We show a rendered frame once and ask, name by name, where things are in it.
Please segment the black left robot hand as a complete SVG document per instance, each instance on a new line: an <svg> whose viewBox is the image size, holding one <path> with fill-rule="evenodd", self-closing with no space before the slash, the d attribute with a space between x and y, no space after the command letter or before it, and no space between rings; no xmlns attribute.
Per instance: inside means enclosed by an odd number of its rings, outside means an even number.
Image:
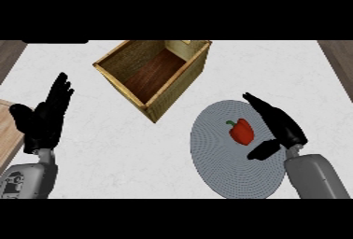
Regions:
<svg viewBox="0 0 353 239"><path fill-rule="evenodd" d="M72 93L68 75L61 73L52 84L47 99L39 103L36 109L22 104L10 106L16 130L25 135L27 154L33 154L41 148L55 149L58 146Z"/></svg>

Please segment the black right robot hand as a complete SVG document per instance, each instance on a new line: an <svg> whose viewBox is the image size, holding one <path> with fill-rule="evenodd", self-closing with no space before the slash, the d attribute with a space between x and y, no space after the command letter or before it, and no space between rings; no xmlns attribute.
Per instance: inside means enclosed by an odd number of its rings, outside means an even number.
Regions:
<svg viewBox="0 0 353 239"><path fill-rule="evenodd" d="M242 95L251 107L260 113L263 122L270 130L273 139L263 141L247 155L248 160L265 161L285 147L285 158L291 159L300 156L300 150L307 143L298 123L290 115L276 107L270 106L250 92Z"/></svg>

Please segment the square wicker basket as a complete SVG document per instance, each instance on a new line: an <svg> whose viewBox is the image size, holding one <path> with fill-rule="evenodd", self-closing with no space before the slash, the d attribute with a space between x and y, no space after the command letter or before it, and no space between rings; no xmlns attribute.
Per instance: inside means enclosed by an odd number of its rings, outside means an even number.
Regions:
<svg viewBox="0 0 353 239"><path fill-rule="evenodd" d="M152 123L198 78L210 40L126 40L95 69Z"/></svg>

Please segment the red bell pepper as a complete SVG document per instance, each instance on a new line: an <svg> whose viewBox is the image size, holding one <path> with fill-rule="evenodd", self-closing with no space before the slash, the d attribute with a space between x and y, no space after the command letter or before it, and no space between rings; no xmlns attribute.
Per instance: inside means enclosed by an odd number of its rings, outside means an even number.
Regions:
<svg viewBox="0 0 353 239"><path fill-rule="evenodd" d="M229 131L231 137L233 140L244 146L248 146L254 140L254 130L245 119L238 121L228 120L226 123L232 126Z"/></svg>

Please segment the pale wooden cutting board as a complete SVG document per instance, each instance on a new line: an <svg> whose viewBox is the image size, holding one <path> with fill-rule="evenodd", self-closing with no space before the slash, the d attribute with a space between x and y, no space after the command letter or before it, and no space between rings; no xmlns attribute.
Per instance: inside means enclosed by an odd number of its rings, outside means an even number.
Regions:
<svg viewBox="0 0 353 239"><path fill-rule="evenodd" d="M0 99L0 175L24 145L24 134L15 127L10 106L12 102Z"/></svg>

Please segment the round grey placemat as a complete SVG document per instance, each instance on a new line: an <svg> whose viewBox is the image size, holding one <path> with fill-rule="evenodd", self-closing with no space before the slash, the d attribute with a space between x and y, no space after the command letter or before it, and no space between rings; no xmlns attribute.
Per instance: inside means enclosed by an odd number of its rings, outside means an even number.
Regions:
<svg viewBox="0 0 353 239"><path fill-rule="evenodd" d="M239 144L228 120L245 119L254 130L254 141ZM276 191L285 176L285 147L265 160L248 160L251 150L275 136L259 112L242 101L225 100L201 111L191 131L194 164L211 190L228 199L265 199Z"/></svg>

